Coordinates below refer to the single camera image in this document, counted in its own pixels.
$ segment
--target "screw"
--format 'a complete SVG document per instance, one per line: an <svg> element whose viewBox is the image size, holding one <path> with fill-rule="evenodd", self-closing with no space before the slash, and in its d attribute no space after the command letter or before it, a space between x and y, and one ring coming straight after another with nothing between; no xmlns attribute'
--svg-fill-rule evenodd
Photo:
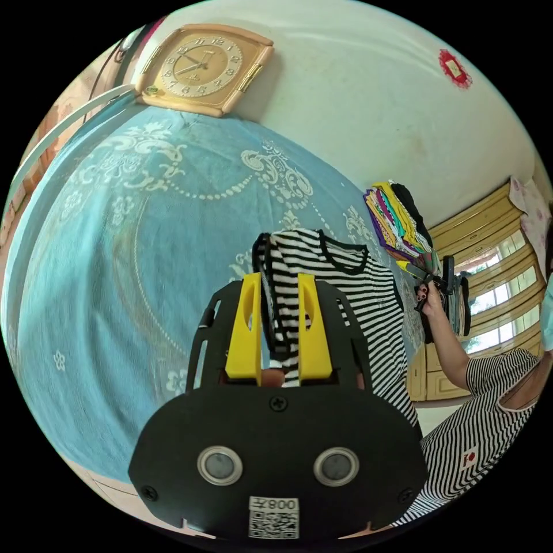
<svg viewBox="0 0 553 553"><path fill-rule="evenodd" d="M275 396L275 397L272 397L271 400L269 401L269 407L273 411L280 413L286 410L286 407L288 407L288 401L286 398L282 396Z"/></svg>
<svg viewBox="0 0 553 553"><path fill-rule="evenodd" d="M400 503L406 503L407 501L409 501L409 499L412 497L413 495L413 490L411 488L406 488L405 490L403 490L398 496L397 496L397 500L400 502Z"/></svg>
<svg viewBox="0 0 553 553"><path fill-rule="evenodd" d="M148 501L157 501L157 492L152 486L142 486L141 492Z"/></svg>

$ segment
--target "label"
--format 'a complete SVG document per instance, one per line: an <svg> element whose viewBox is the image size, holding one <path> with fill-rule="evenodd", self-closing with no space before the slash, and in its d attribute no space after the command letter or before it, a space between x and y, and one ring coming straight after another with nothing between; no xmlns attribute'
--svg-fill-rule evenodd
<svg viewBox="0 0 553 553"><path fill-rule="evenodd" d="M448 50L440 50L438 60L442 71L454 85L465 90L471 87L471 76L465 71L465 68L451 52Z"/></svg>
<svg viewBox="0 0 553 553"><path fill-rule="evenodd" d="M297 498L250 497L250 537L293 540L300 537L300 502Z"/></svg>
<svg viewBox="0 0 553 553"><path fill-rule="evenodd" d="M461 458L461 472L473 466L478 461L478 447L474 447L465 451Z"/></svg>

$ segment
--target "blue bedspread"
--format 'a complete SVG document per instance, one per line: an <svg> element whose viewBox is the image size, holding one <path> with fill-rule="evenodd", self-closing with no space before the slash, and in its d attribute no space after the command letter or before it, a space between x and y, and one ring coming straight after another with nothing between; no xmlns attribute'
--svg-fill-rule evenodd
<svg viewBox="0 0 553 553"><path fill-rule="evenodd" d="M259 233L299 227L392 267L410 359L423 340L412 282L332 167L231 117L120 99L88 121L23 215L2 299L14 374L56 450L128 482L144 424L183 390L212 294L252 271Z"/></svg>

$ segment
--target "striped dress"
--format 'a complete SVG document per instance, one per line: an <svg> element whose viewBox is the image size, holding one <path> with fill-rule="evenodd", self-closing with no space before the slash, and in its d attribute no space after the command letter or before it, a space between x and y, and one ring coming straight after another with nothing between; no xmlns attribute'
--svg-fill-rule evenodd
<svg viewBox="0 0 553 553"><path fill-rule="evenodd" d="M538 357L521 349L469 361L467 385L472 397L423 438L428 480L393 526L458 498L492 469L533 410L533 406L508 409L500 405L500 400L538 363Z"/></svg>
<svg viewBox="0 0 553 553"><path fill-rule="evenodd" d="M367 339L373 392L391 403L419 429L406 388L407 357L402 337L403 303L392 272L374 261L365 245L343 244L322 231L297 229L262 234L252 251L282 324L274 321L276 342L285 330L291 357L271 360L287 370L286 387L298 386L298 274L314 275L346 295Z"/></svg>

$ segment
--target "qr code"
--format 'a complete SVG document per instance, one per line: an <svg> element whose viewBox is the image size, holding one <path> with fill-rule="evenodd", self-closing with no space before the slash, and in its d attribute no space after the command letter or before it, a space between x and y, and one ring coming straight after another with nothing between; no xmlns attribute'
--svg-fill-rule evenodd
<svg viewBox="0 0 553 553"><path fill-rule="evenodd" d="M297 512L250 511L249 536L266 540L293 540L300 536Z"/></svg>

